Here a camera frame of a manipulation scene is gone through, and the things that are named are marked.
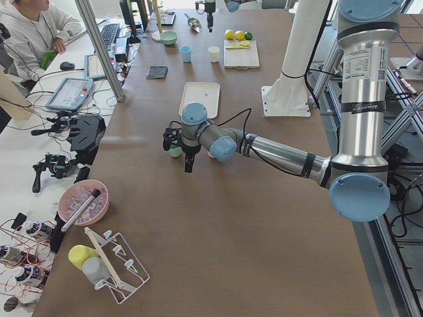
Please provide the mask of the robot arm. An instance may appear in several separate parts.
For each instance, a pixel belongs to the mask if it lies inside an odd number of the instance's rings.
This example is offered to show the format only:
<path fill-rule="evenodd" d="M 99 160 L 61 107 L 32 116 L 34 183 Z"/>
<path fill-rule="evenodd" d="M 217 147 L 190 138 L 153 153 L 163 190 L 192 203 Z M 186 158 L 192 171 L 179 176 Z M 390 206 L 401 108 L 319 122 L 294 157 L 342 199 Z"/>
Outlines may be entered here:
<path fill-rule="evenodd" d="M 224 0 L 225 6 L 230 13 L 235 12 L 243 3 L 248 3 L 249 1 L 238 1 L 238 0 Z M 195 1 L 195 9 L 198 14 L 206 13 L 207 18 L 207 28 L 209 32 L 213 30 L 213 14 L 216 11 L 216 0 L 204 0 L 204 1 Z"/>
<path fill-rule="evenodd" d="M 338 125 L 327 131 L 328 157 L 248 133 L 244 127 L 215 123 L 199 102 L 183 108 L 180 127 L 166 128 L 164 150 L 180 148 L 187 172 L 202 149 L 221 162 L 235 153 L 252 157 L 286 174 L 316 181 L 328 190 L 334 210 L 351 221 L 378 219 L 391 200 L 381 141 L 389 45 L 399 33 L 400 10 L 399 1 L 338 4 L 333 50 L 342 52 L 342 92 Z"/>

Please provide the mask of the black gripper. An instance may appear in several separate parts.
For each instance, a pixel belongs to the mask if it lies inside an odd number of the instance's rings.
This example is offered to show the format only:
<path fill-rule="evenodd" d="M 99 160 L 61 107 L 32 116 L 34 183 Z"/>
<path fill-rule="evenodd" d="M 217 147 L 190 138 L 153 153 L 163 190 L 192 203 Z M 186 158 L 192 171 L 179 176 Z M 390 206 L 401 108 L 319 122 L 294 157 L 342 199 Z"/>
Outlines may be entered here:
<path fill-rule="evenodd" d="M 186 145 L 182 142 L 182 129 L 168 127 L 163 134 L 163 149 L 169 151 L 171 146 L 180 147 L 182 149 L 182 153 L 185 154 L 184 171 L 192 173 L 195 155 L 200 152 L 200 146 L 196 145 L 191 147 Z"/>
<path fill-rule="evenodd" d="M 195 1 L 195 8 L 197 13 L 200 13 L 200 9 L 207 13 L 207 27 L 208 31 L 212 32 L 213 29 L 213 13 L 216 9 L 215 0 L 197 0 Z"/>

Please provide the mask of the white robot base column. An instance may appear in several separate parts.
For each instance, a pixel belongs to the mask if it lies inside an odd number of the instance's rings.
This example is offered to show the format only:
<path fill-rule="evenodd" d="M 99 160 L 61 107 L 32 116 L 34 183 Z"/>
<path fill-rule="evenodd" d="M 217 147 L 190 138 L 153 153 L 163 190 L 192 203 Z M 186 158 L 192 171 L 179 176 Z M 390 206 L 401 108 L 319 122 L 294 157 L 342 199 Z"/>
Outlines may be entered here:
<path fill-rule="evenodd" d="M 262 87 L 266 117 L 309 117 L 305 80 L 321 29 L 325 27 L 330 1 L 298 2 L 279 78 Z"/>

